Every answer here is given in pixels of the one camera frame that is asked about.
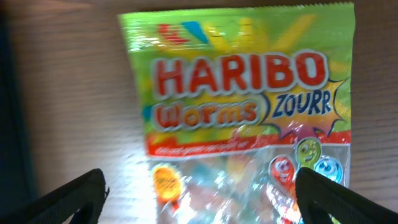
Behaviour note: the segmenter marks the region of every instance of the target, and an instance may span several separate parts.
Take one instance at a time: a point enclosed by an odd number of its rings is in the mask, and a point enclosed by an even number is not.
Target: green cartoon face
[[[306,138],[299,142],[296,149],[297,162],[301,167],[313,169],[321,157],[321,144],[316,138]]]

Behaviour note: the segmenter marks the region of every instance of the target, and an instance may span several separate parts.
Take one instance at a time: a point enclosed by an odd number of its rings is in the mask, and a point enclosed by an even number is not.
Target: gummy candy package
[[[348,186],[352,4],[119,19],[158,223],[303,223],[301,167]]]

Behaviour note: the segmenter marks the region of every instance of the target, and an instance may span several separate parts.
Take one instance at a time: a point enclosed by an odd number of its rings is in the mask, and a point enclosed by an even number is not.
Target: candy bag
[[[302,223],[301,167],[348,186],[352,4],[138,12],[120,22],[158,223]]]

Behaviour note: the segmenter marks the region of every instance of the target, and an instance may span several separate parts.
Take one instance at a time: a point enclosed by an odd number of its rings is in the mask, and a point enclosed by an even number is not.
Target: transparent plastic window
[[[120,21],[159,223],[302,223],[301,167],[348,186],[352,4]]]

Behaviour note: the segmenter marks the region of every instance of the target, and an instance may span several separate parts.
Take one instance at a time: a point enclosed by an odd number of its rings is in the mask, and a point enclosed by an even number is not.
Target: blue cartoon face
[[[320,159],[314,170],[338,184],[343,180],[343,166],[335,158]]]

